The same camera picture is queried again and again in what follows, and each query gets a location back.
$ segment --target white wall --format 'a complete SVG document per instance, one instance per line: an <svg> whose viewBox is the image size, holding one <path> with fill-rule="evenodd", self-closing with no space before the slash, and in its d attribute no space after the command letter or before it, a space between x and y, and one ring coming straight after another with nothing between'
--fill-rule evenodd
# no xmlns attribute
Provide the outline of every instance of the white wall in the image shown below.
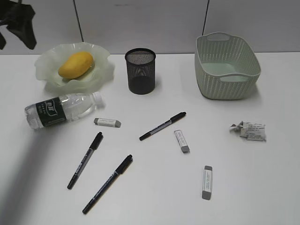
<svg viewBox="0 0 300 225"><path fill-rule="evenodd" d="M300 51L300 0L210 0L205 34L243 37L256 52Z"/></svg>
<svg viewBox="0 0 300 225"><path fill-rule="evenodd" d="M83 37L111 53L147 47L156 53L193 53L208 0L75 0ZM36 11L37 46L26 46L4 26L0 54L41 54L81 41L72 0L23 0ZM300 0L210 0L205 34L245 38L256 52L300 51Z"/></svg>
<svg viewBox="0 0 300 225"><path fill-rule="evenodd" d="M146 47L191 53L202 34L207 0L76 0L84 41L110 53Z"/></svg>
<svg viewBox="0 0 300 225"><path fill-rule="evenodd" d="M34 50L28 49L1 26L0 32L7 43L0 54L41 54L59 44L81 42L72 0L23 0L23 4L31 5L36 12L33 31L37 45Z"/></svg>

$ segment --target green plastic basket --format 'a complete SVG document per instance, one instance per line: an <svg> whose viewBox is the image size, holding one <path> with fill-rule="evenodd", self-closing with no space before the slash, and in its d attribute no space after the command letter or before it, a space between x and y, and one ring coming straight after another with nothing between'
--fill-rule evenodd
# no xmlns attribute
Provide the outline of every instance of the green plastic basket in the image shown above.
<svg viewBox="0 0 300 225"><path fill-rule="evenodd" d="M198 37L196 48L196 78L205 97L241 99L255 85L261 67L244 39L216 32Z"/></svg>

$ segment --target yellow mango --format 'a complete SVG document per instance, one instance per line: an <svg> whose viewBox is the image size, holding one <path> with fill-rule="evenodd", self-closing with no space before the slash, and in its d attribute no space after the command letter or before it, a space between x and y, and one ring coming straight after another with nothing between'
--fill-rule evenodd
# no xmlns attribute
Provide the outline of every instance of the yellow mango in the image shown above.
<svg viewBox="0 0 300 225"><path fill-rule="evenodd" d="M93 57L89 52L77 52L59 68L58 74L67 79L75 79L84 74L92 65Z"/></svg>

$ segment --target bottle label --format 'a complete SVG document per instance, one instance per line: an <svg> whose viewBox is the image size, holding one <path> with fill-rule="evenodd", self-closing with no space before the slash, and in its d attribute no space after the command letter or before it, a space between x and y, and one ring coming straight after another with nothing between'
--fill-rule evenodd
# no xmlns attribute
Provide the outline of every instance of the bottle label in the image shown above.
<svg viewBox="0 0 300 225"><path fill-rule="evenodd" d="M59 97L36 103L36 108L44 127L67 120Z"/></svg>

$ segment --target plastic water bottle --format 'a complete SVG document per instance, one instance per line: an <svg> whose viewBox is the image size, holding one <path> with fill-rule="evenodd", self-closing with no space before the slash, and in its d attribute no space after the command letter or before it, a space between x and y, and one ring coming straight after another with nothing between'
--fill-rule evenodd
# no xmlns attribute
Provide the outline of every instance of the plastic water bottle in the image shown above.
<svg viewBox="0 0 300 225"><path fill-rule="evenodd" d="M29 126L38 129L77 120L102 105L104 103L99 92L91 95L68 94L29 105L25 108L25 114Z"/></svg>

